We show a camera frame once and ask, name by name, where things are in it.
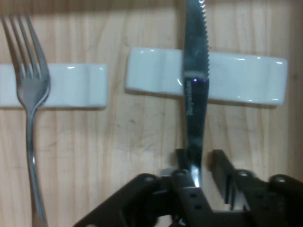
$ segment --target fork tine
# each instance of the fork tine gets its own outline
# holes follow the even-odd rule
[[[18,20],[18,23],[19,23],[19,26],[20,26],[20,30],[21,30],[21,33],[22,33],[25,45],[27,47],[27,52],[28,52],[30,61],[32,63],[33,76],[34,77],[38,77],[39,71],[38,71],[38,68],[37,68],[37,63],[35,61],[34,53],[32,51],[32,48],[31,48],[30,44],[29,44],[29,41],[28,41],[28,38],[27,38],[27,34],[25,32],[25,29],[24,29],[23,23],[21,21],[21,16],[20,15],[17,15],[17,20]]]
[[[30,34],[32,36],[32,40],[33,40],[33,43],[34,43],[36,54],[37,54],[37,57],[38,57],[40,72],[41,72],[40,76],[49,78],[49,71],[48,71],[46,59],[45,59],[44,53],[42,51],[42,48],[41,48],[40,42],[38,40],[38,37],[37,37],[37,35],[35,33],[35,30],[33,28],[33,25],[32,25],[32,23],[29,19],[28,14],[26,14],[26,20],[27,20],[27,25],[28,25]]]
[[[20,36],[19,36],[18,31],[16,29],[16,25],[15,25],[15,22],[14,22],[14,19],[13,19],[12,15],[9,15],[9,20],[10,20],[11,26],[13,28],[13,32],[15,34],[17,45],[18,45],[19,50],[20,50],[21,59],[23,59],[23,64],[24,64],[24,68],[25,68],[25,76],[28,77],[29,75],[31,75],[31,73],[29,71],[28,58],[27,58],[27,55],[26,55],[26,53],[24,51],[24,48],[22,46],[22,43],[21,43],[21,40],[20,40]]]
[[[16,72],[16,79],[20,80],[20,77],[25,76],[24,70],[23,70],[22,64],[21,64],[21,57],[20,57],[19,54],[17,54],[16,47],[14,45],[14,42],[13,42],[12,38],[11,38],[9,28],[8,28],[8,25],[6,23],[6,20],[5,20],[4,16],[1,16],[1,21],[2,21],[2,24],[3,24],[6,40],[7,40],[8,45],[9,45],[9,52],[10,52],[10,55],[11,55],[11,59],[12,59],[14,69],[15,69],[15,72]]]

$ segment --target knife blade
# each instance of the knife blade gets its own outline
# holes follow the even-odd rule
[[[186,33],[183,59],[187,169],[201,186],[201,161],[209,88],[208,40],[205,0],[186,1]]]

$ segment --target white ceramic rest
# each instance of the white ceramic rest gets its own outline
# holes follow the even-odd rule
[[[286,59],[212,52],[209,99],[282,105]],[[183,94],[182,51],[133,48],[129,55],[126,88],[158,94]]]
[[[103,64],[48,64],[51,91],[45,107],[104,108],[107,105],[107,66]],[[0,65],[0,107],[21,106],[15,71]]]

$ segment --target knife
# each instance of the knife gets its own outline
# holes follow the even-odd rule
[[[201,161],[209,88],[208,41],[205,0],[186,1],[183,59],[187,149],[183,155],[195,185],[201,187]]]

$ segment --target wooden table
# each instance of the wooden table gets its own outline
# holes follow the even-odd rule
[[[303,180],[303,1],[208,0],[211,51],[289,60],[283,106],[210,103],[205,153],[224,149],[260,178]],[[41,110],[38,174],[50,227],[69,227],[139,173],[174,165],[183,147],[182,100],[125,92],[133,47],[182,48],[183,0],[1,0],[0,14],[29,11],[48,62],[106,63],[105,110]],[[0,63],[11,63],[0,28]],[[204,167],[204,192],[222,200]],[[29,227],[25,112],[0,110],[0,226]]]

